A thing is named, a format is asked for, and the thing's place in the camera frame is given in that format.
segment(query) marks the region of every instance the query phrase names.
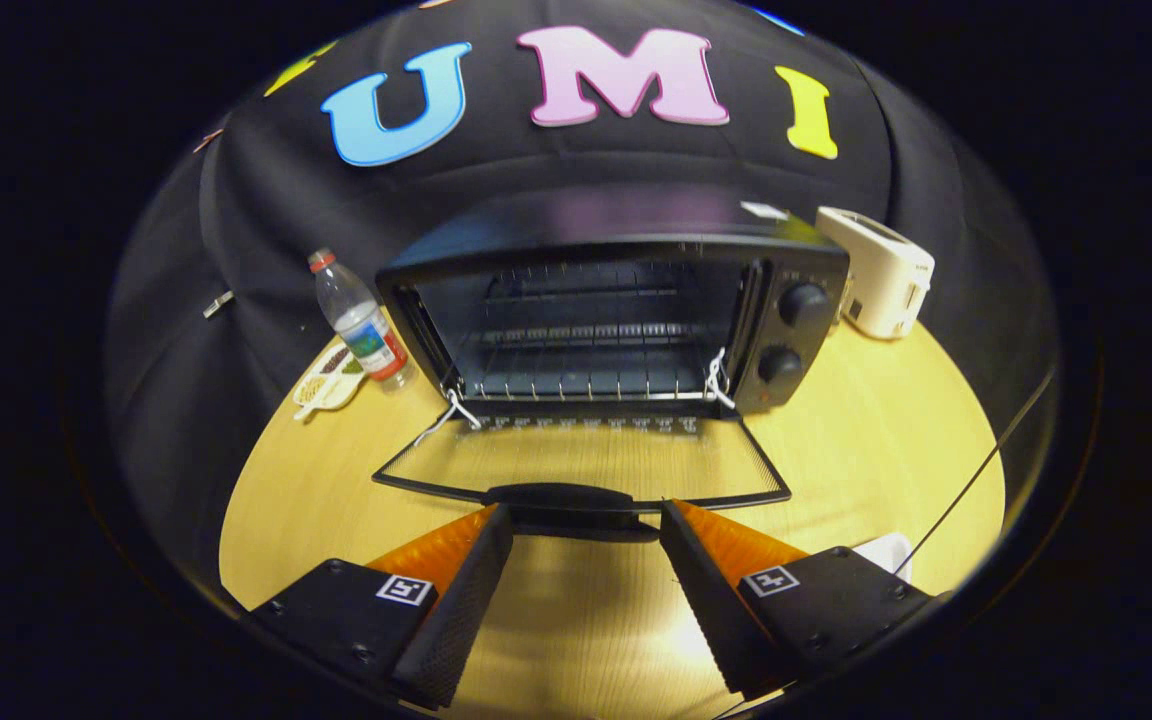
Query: pink letter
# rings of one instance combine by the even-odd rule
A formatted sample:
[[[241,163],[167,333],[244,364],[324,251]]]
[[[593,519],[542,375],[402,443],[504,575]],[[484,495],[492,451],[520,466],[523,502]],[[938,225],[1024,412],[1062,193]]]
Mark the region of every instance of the pink letter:
[[[730,119],[705,68],[708,40],[698,35],[650,29],[628,56],[582,26],[535,29],[518,36],[518,45],[535,50],[540,60],[545,101],[531,111],[538,126],[575,126],[598,118],[598,105],[581,94],[581,77],[621,118],[634,115],[657,79],[660,96],[650,105],[655,118],[694,126],[722,126]]]

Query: oven door glass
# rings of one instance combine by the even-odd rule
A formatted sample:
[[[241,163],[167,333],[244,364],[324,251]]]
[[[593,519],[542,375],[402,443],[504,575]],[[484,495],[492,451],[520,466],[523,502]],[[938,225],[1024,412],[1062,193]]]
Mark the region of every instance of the oven door glass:
[[[623,493],[632,501],[616,509],[636,511],[659,511],[660,500],[674,497],[710,509],[790,497],[740,418],[479,420],[479,429],[461,416],[431,425],[376,471],[376,482],[472,502],[488,500],[492,488],[562,483]]]

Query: oven control knob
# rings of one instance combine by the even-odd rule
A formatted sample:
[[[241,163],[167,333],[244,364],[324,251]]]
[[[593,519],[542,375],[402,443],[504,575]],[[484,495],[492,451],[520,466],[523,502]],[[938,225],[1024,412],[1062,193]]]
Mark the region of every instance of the oven control knob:
[[[781,319],[796,331],[808,334],[826,333],[833,324],[833,306],[829,296],[816,283],[801,283],[786,290],[776,303]]]
[[[788,347],[768,347],[758,359],[758,377],[772,392],[793,391],[803,379],[803,359]]]

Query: letter u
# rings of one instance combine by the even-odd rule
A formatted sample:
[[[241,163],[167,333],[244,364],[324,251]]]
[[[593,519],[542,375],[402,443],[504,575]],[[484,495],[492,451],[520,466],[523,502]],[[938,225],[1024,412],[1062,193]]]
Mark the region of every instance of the letter u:
[[[403,65],[419,73],[425,90],[425,111],[401,128],[384,128],[376,105],[376,90],[389,76],[372,74],[340,88],[323,103],[332,118],[332,138],[340,159],[362,168],[396,162],[442,141],[465,115],[465,82],[461,58],[471,50],[468,41],[445,45],[417,55]]]

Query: plastic water bottle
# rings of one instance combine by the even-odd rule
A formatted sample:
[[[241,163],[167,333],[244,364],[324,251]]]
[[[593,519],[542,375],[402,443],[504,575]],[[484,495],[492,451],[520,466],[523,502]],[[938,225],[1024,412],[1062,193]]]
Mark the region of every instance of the plastic water bottle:
[[[310,255],[310,270],[323,314],[367,376],[387,393],[410,382],[416,366],[408,363],[407,348],[397,341],[389,320],[358,275],[335,262],[326,247]]]

